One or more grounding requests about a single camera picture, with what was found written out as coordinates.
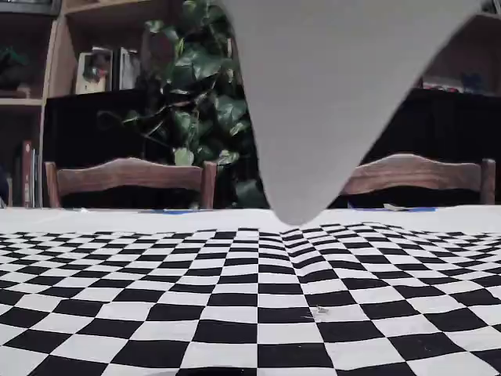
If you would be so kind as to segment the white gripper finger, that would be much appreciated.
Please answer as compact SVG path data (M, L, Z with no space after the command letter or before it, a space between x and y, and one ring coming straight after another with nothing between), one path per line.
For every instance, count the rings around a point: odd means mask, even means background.
M286 224L340 193L477 1L225 1L265 196Z

